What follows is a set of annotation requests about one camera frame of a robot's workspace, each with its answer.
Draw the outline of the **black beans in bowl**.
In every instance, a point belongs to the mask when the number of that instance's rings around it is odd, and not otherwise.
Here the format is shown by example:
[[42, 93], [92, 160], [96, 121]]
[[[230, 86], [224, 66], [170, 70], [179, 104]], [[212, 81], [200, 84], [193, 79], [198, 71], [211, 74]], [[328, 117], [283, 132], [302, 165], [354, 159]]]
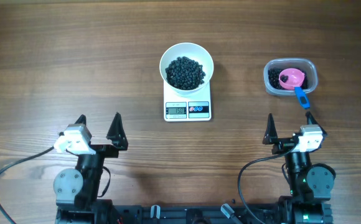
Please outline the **black beans in bowl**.
[[204, 84], [203, 65], [188, 57], [177, 57], [165, 69], [168, 84], [180, 90], [194, 90]]

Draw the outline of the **pink scoop blue handle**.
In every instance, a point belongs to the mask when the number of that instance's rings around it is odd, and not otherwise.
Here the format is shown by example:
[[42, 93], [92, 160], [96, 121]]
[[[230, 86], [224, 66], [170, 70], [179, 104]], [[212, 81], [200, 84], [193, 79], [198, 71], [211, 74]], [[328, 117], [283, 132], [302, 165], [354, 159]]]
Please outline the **pink scoop blue handle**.
[[305, 80], [304, 73], [296, 68], [284, 69], [279, 74], [279, 84], [285, 90], [292, 90], [296, 94], [299, 104], [305, 110], [310, 108], [309, 100], [301, 86]]

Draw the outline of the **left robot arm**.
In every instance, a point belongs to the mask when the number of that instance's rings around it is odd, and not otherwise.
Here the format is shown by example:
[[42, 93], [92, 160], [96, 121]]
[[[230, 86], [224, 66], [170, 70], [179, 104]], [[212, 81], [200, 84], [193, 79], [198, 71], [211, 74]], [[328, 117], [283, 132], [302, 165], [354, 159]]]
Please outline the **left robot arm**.
[[121, 115], [116, 113], [106, 134], [109, 144], [91, 143], [87, 118], [81, 115], [69, 124], [54, 144], [57, 152], [68, 152], [77, 157], [72, 169], [64, 169], [54, 180], [57, 215], [56, 223], [123, 223], [112, 200], [103, 199], [109, 184], [99, 192], [106, 158], [117, 158], [128, 149]]

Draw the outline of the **white digital kitchen scale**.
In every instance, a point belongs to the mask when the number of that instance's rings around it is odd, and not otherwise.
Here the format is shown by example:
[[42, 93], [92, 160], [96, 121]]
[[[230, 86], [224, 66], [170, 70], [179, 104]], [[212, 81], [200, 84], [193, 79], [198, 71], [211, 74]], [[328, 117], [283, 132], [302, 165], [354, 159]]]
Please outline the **white digital kitchen scale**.
[[210, 82], [191, 93], [180, 93], [164, 82], [164, 120], [167, 122], [210, 121], [212, 104]]

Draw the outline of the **white bowl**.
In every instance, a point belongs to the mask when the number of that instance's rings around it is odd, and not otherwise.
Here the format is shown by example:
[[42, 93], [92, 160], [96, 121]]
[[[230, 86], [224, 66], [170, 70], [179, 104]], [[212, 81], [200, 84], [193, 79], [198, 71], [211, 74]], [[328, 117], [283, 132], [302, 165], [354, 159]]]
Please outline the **white bowl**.
[[[161, 77], [164, 80], [164, 82], [167, 82], [166, 81], [167, 75], [165, 69], [177, 57], [188, 57], [192, 60], [195, 60], [200, 65], [203, 65], [203, 71], [206, 74], [204, 78], [204, 82], [207, 83], [211, 80], [214, 71], [214, 63], [212, 56], [205, 48], [203, 48], [200, 45], [190, 42], [183, 42], [173, 45], [172, 47], [167, 49], [161, 57], [159, 63], [159, 71], [161, 73]], [[200, 85], [195, 90], [201, 89], [202, 85]], [[176, 89], [176, 90], [179, 90], [179, 92], [183, 94], [191, 93], [193, 91], [193, 90], [180, 90], [180, 89]]]

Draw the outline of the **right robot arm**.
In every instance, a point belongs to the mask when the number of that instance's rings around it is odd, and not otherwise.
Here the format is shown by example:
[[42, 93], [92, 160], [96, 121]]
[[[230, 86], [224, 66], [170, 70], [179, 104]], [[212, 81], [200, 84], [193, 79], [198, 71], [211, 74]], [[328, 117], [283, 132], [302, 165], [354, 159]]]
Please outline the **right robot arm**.
[[276, 203], [274, 223], [332, 223], [331, 199], [335, 170], [323, 163], [313, 164], [310, 154], [318, 151], [326, 131], [310, 112], [306, 113], [307, 124], [289, 138], [279, 138], [273, 115], [268, 115], [263, 144], [272, 145], [274, 156], [284, 157], [283, 172], [290, 189], [290, 196], [281, 196]]

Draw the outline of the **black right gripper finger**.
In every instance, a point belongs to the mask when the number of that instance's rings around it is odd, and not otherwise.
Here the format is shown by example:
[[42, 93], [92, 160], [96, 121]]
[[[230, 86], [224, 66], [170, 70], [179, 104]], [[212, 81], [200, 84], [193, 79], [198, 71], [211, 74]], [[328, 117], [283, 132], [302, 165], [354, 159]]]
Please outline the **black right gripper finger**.
[[276, 127], [273, 119], [273, 115], [270, 113], [268, 115], [266, 131], [263, 137], [262, 144], [277, 144], [278, 143], [278, 134], [276, 132]]
[[324, 130], [324, 128], [315, 120], [315, 118], [313, 117], [312, 113], [310, 111], [306, 112], [305, 114], [306, 118], [307, 118], [307, 124], [314, 124], [314, 125], [318, 125], [322, 131], [322, 135], [324, 137], [327, 137], [327, 132]]

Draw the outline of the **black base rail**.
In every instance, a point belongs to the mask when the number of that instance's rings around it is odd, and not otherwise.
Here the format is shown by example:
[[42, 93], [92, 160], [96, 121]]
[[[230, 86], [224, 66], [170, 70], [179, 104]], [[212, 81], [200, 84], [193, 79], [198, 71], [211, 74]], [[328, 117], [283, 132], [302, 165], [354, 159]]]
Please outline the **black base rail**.
[[329, 204], [292, 204], [289, 199], [277, 203], [252, 204], [252, 213], [245, 207], [227, 203], [214, 207], [161, 207], [153, 205], [112, 205], [99, 200], [91, 209], [71, 211], [58, 209], [55, 223], [113, 223], [113, 224], [193, 224], [193, 223], [317, 223], [334, 222]]

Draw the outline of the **clear plastic container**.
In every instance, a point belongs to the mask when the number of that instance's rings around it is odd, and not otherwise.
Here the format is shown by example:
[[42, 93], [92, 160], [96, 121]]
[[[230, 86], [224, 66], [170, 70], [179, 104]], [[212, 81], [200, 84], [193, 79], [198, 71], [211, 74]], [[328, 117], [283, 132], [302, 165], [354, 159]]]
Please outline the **clear plastic container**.
[[305, 58], [277, 58], [270, 60], [264, 67], [263, 78], [265, 83], [266, 92], [274, 96], [295, 96], [295, 93], [291, 90], [279, 90], [276, 89], [270, 83], [269, 71], [272, 69], [286, 69], [286, 68], [298, 68], [306, 74], [307, 88], [303, 89], [305, 94], [313, 92], [318, 85], [318, 76], [316, 66], [308, 59]]

